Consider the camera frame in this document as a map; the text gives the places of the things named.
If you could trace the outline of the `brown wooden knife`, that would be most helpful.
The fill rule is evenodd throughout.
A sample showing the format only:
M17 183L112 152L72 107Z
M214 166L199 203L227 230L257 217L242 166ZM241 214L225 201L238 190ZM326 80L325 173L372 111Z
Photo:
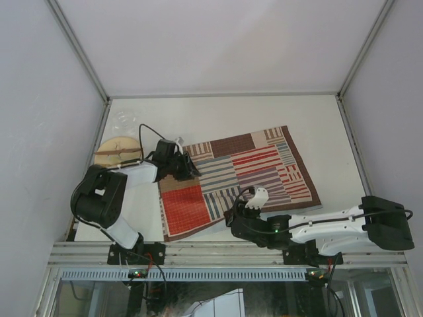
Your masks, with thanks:
M110 151L97 151L95 155L120 155L121 153L136 153L142 152L141 148L132 148L132 149L114 149Z

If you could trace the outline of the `patchwork striped placemat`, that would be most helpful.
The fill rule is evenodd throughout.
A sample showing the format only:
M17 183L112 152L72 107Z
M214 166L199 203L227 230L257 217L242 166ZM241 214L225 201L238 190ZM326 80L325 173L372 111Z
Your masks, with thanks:
M269 193L264 212L320 207L315 185L287 126L263 129L183 148L200 176L159 182L163 238L187 238L224 218L249 186Z

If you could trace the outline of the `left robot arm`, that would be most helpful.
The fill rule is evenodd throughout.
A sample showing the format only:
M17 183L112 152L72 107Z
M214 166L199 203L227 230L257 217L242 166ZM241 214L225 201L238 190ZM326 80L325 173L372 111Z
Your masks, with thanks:
M126 189L154 184L168 175L176 181L187 181L201 173L178 142L160 139L146 157L110 168L90 166L71 195L71 212L79 222L98 229L119 246L130 264L138 264L145 255L144 239L122 216Z

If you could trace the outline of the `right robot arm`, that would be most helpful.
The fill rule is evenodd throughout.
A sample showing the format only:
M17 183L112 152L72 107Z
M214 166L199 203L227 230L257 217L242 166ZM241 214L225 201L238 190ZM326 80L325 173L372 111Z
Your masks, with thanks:
M349 248L413 249L408 224L412 216L403 205L374 195L363 197L349 209L313 216L276 215L264 220L260 208L240 199L224 212L225 224L234 237L291 256L299 252L300 262L314 267L324 258L339 262Z

